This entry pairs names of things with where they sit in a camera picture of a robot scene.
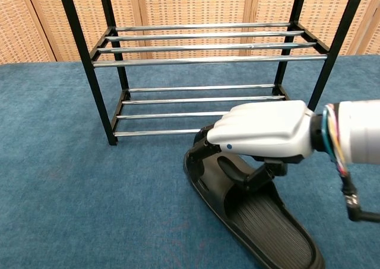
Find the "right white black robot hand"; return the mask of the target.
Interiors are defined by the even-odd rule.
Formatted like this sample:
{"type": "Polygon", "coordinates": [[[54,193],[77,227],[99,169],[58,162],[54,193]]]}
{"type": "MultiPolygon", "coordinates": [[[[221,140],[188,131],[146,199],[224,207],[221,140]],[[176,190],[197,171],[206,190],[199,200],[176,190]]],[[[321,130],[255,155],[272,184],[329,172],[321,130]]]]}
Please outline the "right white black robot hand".
{"type": "Polygon", "coordinates": [[[185,169],[199,183],[212,158],[225,178],[256,191],[282,175],[286,164],[298,164],[317,149],[317,124],[316,114],[301,100],[235,106],[198,133],[185,169]]]}

